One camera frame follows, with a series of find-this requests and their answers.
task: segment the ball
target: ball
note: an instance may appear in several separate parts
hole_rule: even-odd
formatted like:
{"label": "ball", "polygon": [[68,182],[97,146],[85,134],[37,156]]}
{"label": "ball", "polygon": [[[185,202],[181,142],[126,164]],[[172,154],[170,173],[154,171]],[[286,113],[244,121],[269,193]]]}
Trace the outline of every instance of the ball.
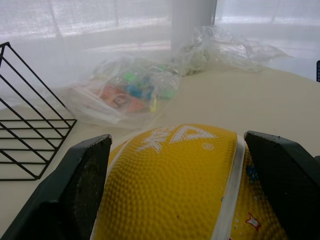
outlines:
{"label": "ball", "polygon": [[146,131],[109,156],[95,240],[286,239],[235,132]]}

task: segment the clear plastic bag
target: clear plastic bag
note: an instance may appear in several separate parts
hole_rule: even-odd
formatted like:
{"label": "clear plastic bag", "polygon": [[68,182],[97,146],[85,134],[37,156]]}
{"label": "clear plastic bag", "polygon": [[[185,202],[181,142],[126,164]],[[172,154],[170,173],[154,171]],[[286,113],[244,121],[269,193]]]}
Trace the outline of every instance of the clear plastic bag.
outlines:
{"label": "clear plastic bag", "polygon": [[56,90],[78,120],[136,129],[169,102],[179,81],[168,65],[119,55],[102,62],[85,81]]}
{"label": "clear plastic bag", "polygon": [[288,57],[280,49],[230,33],[216,25],[194,29],[192,43],[182,45],[173,58],[181,75],[191,75],[217,64],[257,72],[262,64]]}

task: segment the white stripe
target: white stripe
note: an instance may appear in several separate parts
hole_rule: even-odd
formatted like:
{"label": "white stripe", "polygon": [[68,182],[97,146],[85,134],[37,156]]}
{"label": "white stripe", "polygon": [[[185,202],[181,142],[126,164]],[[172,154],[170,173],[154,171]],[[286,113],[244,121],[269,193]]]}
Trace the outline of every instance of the white stripe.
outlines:
{"label": "white stripe", "polygon": [[246,142],[242,136],[238,135],[229,180],[211,240],[229,240],[238,200],[245,153]]}
{"label": "white stripe", "polygon": [[[105,176],[105,182],[104,184],[106,184],[107,179],[110,175],[110,172],[112,170],[112,168],[114,167],[114,165],[116,164],[116,162],[118,161],[120,155],[122,154],[122,152],[125,150],[126,146],[128,145],[128,143],[132,140],[133,138],[129,139],[123,146],[122,148],[119,150],[119,152],[117,153],[117,155],[114,157],[114,159],[112,160],[112,162],[110,163],[110,165],[108,166],[108,168],[106,169],[106,176]],[[90,240],[93,240],[95,238],[95,234],[96,234],[96,223],[97,223],[97,219],[95,219],[94,221],[94,225],[92,228],[92,232],[91,232],[91,236],[90,236]]]}

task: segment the white curtain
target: white curtain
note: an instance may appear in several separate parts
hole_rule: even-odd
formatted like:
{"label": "white curtain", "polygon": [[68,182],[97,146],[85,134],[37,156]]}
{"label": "white curtain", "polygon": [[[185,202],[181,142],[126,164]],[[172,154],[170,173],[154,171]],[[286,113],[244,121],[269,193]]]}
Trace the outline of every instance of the white curtain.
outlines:
{"label": "white curtain", "polygon": [[[168,58],[193,27],[212,21],[215,0],[0,0],[0,43],[49,86],[77,81],[110,53]],[[35,81],[19,61],[28,81]],[[19,81],[5,65],[1,74]]]}

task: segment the white table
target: white table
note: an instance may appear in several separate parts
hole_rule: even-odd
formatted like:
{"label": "white table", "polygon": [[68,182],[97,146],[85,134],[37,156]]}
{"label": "white table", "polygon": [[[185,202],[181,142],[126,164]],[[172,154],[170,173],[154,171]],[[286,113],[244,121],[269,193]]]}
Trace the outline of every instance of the white table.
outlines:
{"label": "white table", "polygon": [[[174,100],[145,129],[130,132],[77,122],[42,180],[82,140],[111,134],[114,148],[146,129],[183,123],[213,125],[241,135],[247,130],[280,135],[320,155],[320,83],[270,68],[256,73],[216,68],[184,77]],[[0,236],[39,183],[0,182]]]}

